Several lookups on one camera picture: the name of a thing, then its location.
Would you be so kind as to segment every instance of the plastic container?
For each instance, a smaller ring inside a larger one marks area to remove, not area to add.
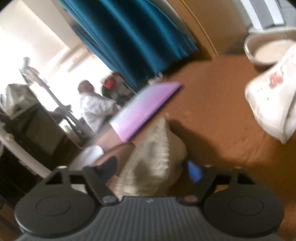
[[[273,29],[248,36],[244,50],[256,67],[267,69],[276,64],[294,43],[296,28]]]

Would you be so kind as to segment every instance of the blue object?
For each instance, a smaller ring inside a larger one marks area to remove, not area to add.
[[[192,161],[187,161],[187,169],[189,178],[193,183],[198,182],[202,178],[202,170]]]
[[[197,50],[149,0],[60,0],[81,27],[75,33],[135,90]]]

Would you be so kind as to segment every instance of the person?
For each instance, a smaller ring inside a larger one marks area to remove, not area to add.
[[[83,80],[78,86],[81,96],[80,107],[86,123],[97,133],[119,110],[120,106],[115,100],[95,93],[93,85],[88,80]]]

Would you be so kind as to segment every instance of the red cloth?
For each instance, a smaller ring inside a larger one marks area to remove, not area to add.
[[[106,88],[112,90],[115,88],[116,85],[116,81],[113,77],[110,77],[108,79],[105,80],[103,86],[105,86]]]

